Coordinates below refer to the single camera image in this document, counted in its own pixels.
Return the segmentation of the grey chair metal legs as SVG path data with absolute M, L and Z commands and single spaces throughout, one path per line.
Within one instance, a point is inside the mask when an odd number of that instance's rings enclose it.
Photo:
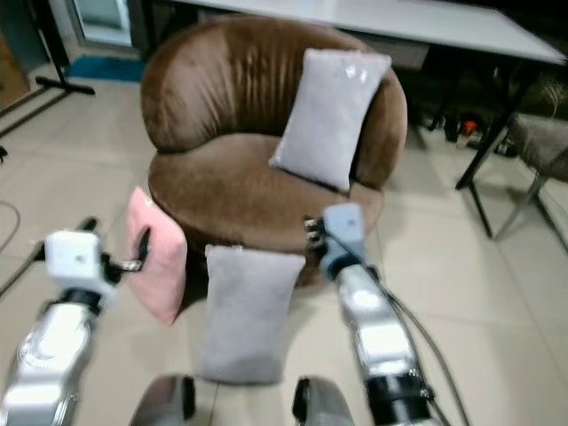
M 498 240 L 528 204 L 536 204 L 548 224 L 557 231 L 556 224 L 547 216 L 547 207 L 540 199 L 540 191 L 549 179 L 568 183 L 568 121 L 517 114 L 509 125 L 509 138 L 518 151 L 518 158 L 534 171 L 534 178 L 522 201 L 512 210 L 506 223 L 491 234 L 491 238 Z

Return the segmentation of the brown velvet round sofa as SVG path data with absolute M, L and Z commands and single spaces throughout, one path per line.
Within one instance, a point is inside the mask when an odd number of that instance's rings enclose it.
M 271 166 L 309 50 L 370 53 L 328 26 L 227 13 L 179 31 L 147 61 L 139 111 L 155 149 L 154 202 L 182 228 L 190 265 L 208 245 L 307 255 L 304 219 L 357 203 L 371 233 L 408 137 L 401 82 L 387 70 L 362 123 L 351 186 L 340 192 Z

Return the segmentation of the orange black device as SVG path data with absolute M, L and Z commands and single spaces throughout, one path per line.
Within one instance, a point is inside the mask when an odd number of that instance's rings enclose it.
M 484 126 L 484 121 L 478 114 L 458 114 L 447 124 L 447 141 L 459 146 L 478 147 Z

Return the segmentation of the silver right robot leg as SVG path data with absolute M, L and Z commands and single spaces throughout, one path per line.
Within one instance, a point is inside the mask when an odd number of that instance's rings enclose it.
M 338 386 L 318 376 L 297 382 L 292 414 L 297 426 L 356 426 Z

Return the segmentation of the glass door white frame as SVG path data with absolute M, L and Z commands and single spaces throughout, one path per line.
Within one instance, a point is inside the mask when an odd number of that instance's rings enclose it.
M 129 0 L 64 0 L 80 45 L 133 49 Z

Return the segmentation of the silver left robot leg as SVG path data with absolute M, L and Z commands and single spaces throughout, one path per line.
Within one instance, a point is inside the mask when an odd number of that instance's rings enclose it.
M 130 426 L 187 426 L 196 411 L 193 377 L 155 377 L 139 399 Z

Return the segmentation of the grey rectangular pillow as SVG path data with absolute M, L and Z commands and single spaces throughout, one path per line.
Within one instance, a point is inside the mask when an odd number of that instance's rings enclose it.
M 208 295 L 198 375 L 222 384 L 277 384 L 284 326 L 304 256 L 206 247 Z
M 391 62 L 386 54 L 305 50 L 295 104 L 269 165 L 348 191 L 362 124 Z

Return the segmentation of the silver robot leg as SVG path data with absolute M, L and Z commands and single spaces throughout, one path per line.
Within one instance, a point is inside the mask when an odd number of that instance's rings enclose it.
M 187 426 L 196 411 L 193 377 L 155 377 L 139 399 L 130 426 Z
M 318 376 L 297 382 L 292 414 L 297 426 L 356 426 L 338 386 Z

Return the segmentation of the pink pillow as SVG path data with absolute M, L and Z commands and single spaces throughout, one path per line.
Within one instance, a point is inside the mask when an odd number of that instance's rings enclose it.
M 182 228 L 147 196 L 141 187 L 131 191 L 127 204 L 127 256 L 139 255 L 138 244 L 150 230 L 146 262 L 131 273 L 131 291 L 160 323 L 171 326 L 181 312 L 185 292 L 187 243 Z

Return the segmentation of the black metal floor stand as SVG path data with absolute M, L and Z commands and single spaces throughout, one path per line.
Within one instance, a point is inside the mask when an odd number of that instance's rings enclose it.
M 38 114 L 43 113 L 43 111 L 50 107 L 53 107 L 57 102 L 60 102 L 70 96 L 70 94 L 81 93 L 85 94 L 85 96 L 94 96 L 94 94 L 96 94 L 96 91 L 93 88 L 90 88 L 90 86 L 74 84 L 70 82 L 68 77 L 65 75 L 65 69 L 69 68 L 70 60 L 67 56 L 67 50 L 64 42 L 62 42 L 59 25 L 56 18 L 53 16 L 49 0 L 23 1 L 28 8 L 29 13 L 31 13 L 32 23 L 34 28 L 36 28 L 36 31 L 39 32 L 41 45 L 44 47 L 46 57 L 49 58 L 50 64 L 52 64 L 57 78 L 56 80 L 52 80 L 45 76 L 37 76 L 34 78 L 34 82 L 37 84 L 36 90 L 26 94 L 26 96 L 20 98 L 20 100 L 16 100 L 10 106 L 6 106 L 3 110 L 1 110 L 1 117 L 4 118 L 8 116 L 8 114 L 12 113 L 12 111 L 23 107 L 25 103 L 28 103 L 35 98 L 39 98 L 42 94 L 49 90 L 59 90 L 59 94 L 57 97 L 41 103 L 41 105 L 37 106 L 33 111 L 28 111 L 27 114 L 24 114 L 23 117 L 17 119 L 17 121 L 13 122 L 11 125 L 4 127 L 4 129 L 0 131 L 0 137 L 7 137 L 11 131 L 19 129 L 25 124 L 25 122 L 32 121 L 32 119 L 37 117 Z

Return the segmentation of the brown cardboard box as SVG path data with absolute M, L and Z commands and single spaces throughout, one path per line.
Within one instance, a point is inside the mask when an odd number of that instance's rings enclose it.
M 26 73 L 20 68 L 20 63 L 13 56 L 11 49 L 0 40 L 0 100 L 3 110 L 12 108 L 20 99 L 31 92 Z

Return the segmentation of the teal floor mat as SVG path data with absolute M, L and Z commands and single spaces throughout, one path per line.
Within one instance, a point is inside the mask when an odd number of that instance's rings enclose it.
M 66 76 L 85 80 L 107 80 L 138 83 L 145 73 L 146 63 L 137 59 L 82 56 L 74 60 Z

